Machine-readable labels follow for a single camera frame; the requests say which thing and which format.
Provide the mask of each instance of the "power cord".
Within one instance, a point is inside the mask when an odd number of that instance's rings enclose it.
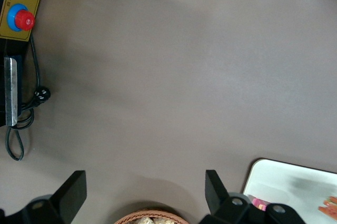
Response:
[[[33,55],[33,61],[34,61],[34,67],[35,67],[35,76],[36,76],[36,90],[34,92],[34,96],[28,103],[22,103],[22,114],[23,113],[29,113],[28,116],[25,119],[18,120],[17,124],[15,126],[9,126],[7,128],[6,132],[6,140],[5,140],[5,146],[8,154],[11,158],[13,158],[15,161],[21,161],[25,155],[25,150],[22,144],[22,140],[19,134],[19,130],[23,130],[28,128],[34,121],[34,107],[39,106],[40,104],[46,102],[50,96],[51,92],[47,87],[41,86],[41,77],[40,77],[40,70],[37,62],[37,56],[36,56],[36,49],[35,49],[35,43],[34,43],[34,37],[33,35],[30,36],[29,41],[31,42],[31,49],[32,49],[32,55]],[[20,155],[16,156],[9,146],[10,143],[10,136],[12,130],[14,131],[16,135],[17,142],[19,143],[20,147]]]

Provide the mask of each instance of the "wicker basket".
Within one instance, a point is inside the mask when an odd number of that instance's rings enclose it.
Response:
[[[140,219],[143,217],[150,218],[163,218],[168,220],[173,220],[175,224],[189,224],[186,220],[180,218],[173,213],[166,212],[163,210],[152,210],[152,209],[144,209],[137,212],[133,212],[127,216],[124,216],[122,219],[115,222],[115,224],[127,224],[130,221]]]

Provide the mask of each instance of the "control box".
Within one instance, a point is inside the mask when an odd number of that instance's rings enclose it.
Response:
[[[0,38],[29,40],[39,0],[3,0],[0,13]]]

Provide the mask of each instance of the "black machine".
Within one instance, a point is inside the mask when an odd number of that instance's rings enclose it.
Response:
[[[40,85],[39,67],[31,30],[39,0],[0,0],[0,127],[8,126],[5,146],[16,161],[22,160],[24,147],[18,130],[29,127],[34,121],[34,107],[50,97],[48,88]],[[36,90],[28,102],[23,102],[22,73],[26,53],[31,45],[36,75]],[[11,150],[10,134],[15,132],[20,155]]]
[[[70,224],[87,196],[85,171],[74,172],[49,199],[35,200],[0,224]],[[210,215],[200,224],[305,224],[294,209],[272,203],[262,211],[242,194],[229,194],[215,170],[206,171],[205,196]]]

